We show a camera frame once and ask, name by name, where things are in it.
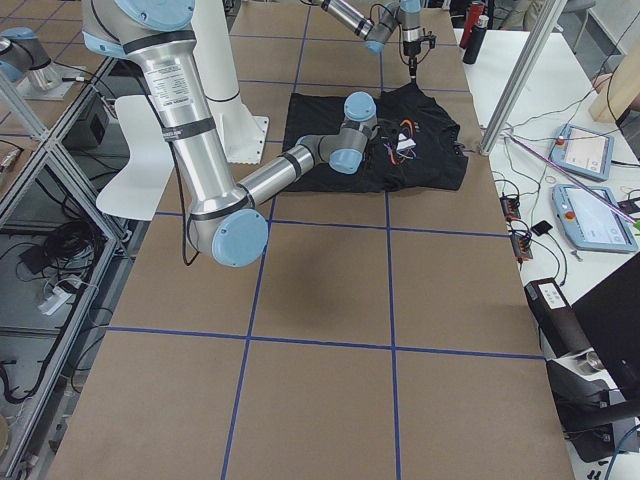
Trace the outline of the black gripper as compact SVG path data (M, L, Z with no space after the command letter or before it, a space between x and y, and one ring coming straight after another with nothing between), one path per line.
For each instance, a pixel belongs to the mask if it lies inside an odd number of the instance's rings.
M427 50L422 54L422 44L427 43ZM408 64L409 78L412 84L417 83L418 64L436 46L436 35L432 31L403 30L402 31L402 60Z

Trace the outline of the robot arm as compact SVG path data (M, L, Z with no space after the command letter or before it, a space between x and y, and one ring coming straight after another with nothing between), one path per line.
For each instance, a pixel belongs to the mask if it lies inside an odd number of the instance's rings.
M377 109L366 92L344 102L334 135L306 135L244 179L234 179L211 100L195 60L204 29L202 1L85 1L83 35L91 51L137 64L164 141L191 194L183 242L228 267L257 260L269 226L257 206L320 163L353 174L377 133Z
M410 83L413 85L417 84L418 65L436 46L436 35L421 25L420 1L374 3L372 8L380 9L377 20L371 16L365 16L348 1L303 1L303 4L320 7L330 14L354 35L361 38L366 48L374 54L380 54L392 34L398 31L400 59L407 66Z

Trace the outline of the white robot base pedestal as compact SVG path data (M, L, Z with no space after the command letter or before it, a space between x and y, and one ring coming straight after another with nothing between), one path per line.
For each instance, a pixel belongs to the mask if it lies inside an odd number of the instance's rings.
M258 164L269 119L252 115L241 98L223 2L196 0L191 25L197 40L194 57L205 99L227 161Z

